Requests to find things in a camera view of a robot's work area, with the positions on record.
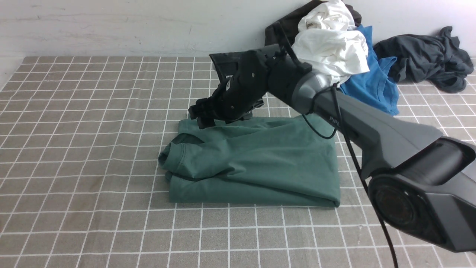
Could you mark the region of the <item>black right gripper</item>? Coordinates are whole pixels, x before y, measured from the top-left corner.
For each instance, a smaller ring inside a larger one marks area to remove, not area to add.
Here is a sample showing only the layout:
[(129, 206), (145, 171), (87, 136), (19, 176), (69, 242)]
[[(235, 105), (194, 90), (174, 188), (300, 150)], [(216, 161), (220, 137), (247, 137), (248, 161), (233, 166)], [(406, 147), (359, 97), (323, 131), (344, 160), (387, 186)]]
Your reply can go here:
[(272, 68), (282, 59), (283, 52), (279, 48), (245, 51), (231, 78), (219, 83), (210, 97), (199, 99), (189, 107), (190, 118), (204, 129), (214, 127), (215, 120), (226, 123), (247, 120), (247, 114), (258, 107), (256, 103), (266, 93), (283, 100), (283, 89), (270, 78)]

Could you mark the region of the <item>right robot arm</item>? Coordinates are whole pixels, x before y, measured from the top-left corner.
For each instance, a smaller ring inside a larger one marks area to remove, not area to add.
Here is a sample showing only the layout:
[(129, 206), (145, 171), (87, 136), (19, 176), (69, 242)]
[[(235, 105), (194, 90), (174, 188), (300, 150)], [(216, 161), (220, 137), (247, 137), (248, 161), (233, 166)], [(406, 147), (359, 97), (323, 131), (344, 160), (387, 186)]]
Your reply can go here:
[(200, 128), (233, 122), (265, 93), (319, 115), (362, 150), (360, 177), (370, 178), (367, 195), (389, 225), (448, 251), (475, 250), (474, 145), (344, 95), (292, 51), (246, 51), (237, 72), (189, 112)]

